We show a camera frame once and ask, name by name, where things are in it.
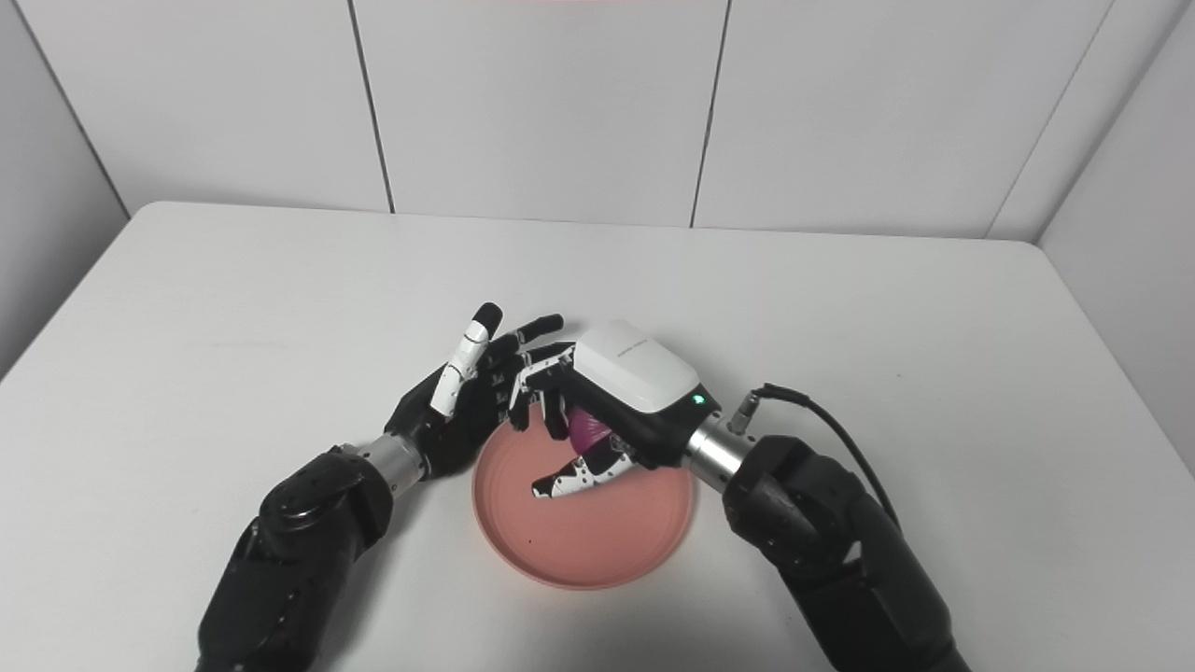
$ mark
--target pink plate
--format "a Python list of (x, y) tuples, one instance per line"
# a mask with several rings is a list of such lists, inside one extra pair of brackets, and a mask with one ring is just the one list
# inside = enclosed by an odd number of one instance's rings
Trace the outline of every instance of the pink plate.
[(473, 472), (473, 512), (494, 550), (519, 572), (560, 588), (609, 588), (660, 567), (688, 527), (688, 472), (636, 468), (584, 493), (535, 499), (532, 481), (576, 453), (547, 435), (537, 409), (529, 415), (525, 433), (498, 427)]

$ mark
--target black robot forearm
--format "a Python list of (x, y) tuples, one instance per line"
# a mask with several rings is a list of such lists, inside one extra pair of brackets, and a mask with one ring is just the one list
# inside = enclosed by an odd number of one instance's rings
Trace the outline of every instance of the black robot forearm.
[(368, 458), (324, 453), (278, 483), (233, 550), (200, 624), (198, 672), (302, 672), (353, 563), (390, 525)]
[(893, 520), (838, 462), (765, 436), (723, 494), (840, 672), (968, 672), (950, 612)]

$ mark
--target robotic arm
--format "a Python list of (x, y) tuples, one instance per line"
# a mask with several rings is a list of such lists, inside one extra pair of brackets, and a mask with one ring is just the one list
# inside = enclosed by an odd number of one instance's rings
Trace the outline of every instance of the robotic arm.
[[(516, 428), (526, 427), (526, 405), (543, 391), (562, 393), (621, 436), (636, 462), (687, 468), (721, 493), (731, 530), (779, 570), (835, 670), (968, 672), (946, 605), (882, 487), (841, 426), (808, 397), (765, 386), (728, 416), (688, 364), (625, 322), (584, 334), (515, 384)], [(760, 398), (821, 411), (881, 501), (797, 438), (747, 435)]]
[(302, 672), (356, 560), (418, 481), (473, 463), (503, 422), (519, 369), (562, 352), (523, 344), (559, 330), (547, 316), (490, 341), (502, 311), (486, 304), (442, 368), (403, 396), (367, 446), (336, 446), (278, 483), (233, 549), (200, 624), (198, 672)]

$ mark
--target white wall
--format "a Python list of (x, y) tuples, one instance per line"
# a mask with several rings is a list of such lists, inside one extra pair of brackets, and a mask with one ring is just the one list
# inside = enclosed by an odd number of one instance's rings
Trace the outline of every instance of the white wall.
[(356, 0), (399, 212), (688, 226), (727, 0)]
[(0, 0), (0, 377), (125, 219), (17, 8)]
[[(388, 207), (349, 0), (18, 1), (130, 208)], [(399, 210), (1021, 239), (1185, 1), (355, 0)]]
[(1042, 246), (1195, 472), (1195, 10)]
[(18, 0), (130, 210), (388, 210), (344, 0)]
[(697, 225), (1032, 238), (1179, 5), (735, 2)]

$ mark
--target black cable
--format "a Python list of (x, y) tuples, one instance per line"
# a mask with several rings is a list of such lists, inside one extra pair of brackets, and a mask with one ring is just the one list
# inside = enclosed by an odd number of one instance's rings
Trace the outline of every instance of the black cable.
[(772, 385), (771, 383), (765, 383), (762, 387), (752, 391), (753, 395), (761, 399), (778, 399), (782, 402), (789, 402), (790, 404), (796, 404), (801, 408), (808, 409), (810, 413), (816, 415), (838, 434), (839, 440), (846, 446), (846, 450), (851, 452), (851, 457), (859, 465), (859, 470), (863, 471), (863, 476), (866, 477), (868, 483), (871, 484), (871, 489), (876, 493), (876, 499), (880, 500), (880, 506), (883, 507), (884, 513), (888, 518), (893, 519), (893, 525), (900, 529), (900, 520), (896, 518), (896, 509), (893, 508), (891, 501), (888, 499), (888, 493), (884, 491), (884, 487), (880, 483), (880, 477), (876, 476), (875, 470), (871, 469), (871, 464), (868, 463), (868, 458), (863, 456), (863, 451), (851, 438), (851, 434), (846, 432), (839, 421), (834, 420), (834, 416), (829, 414), (828, 410), (821, 408), (817, 402), (809, 398), (809, 395), (803, 392), (797, 392), (796, 390), (790, 390), (789, 387), (782, 387), (779, 385)]

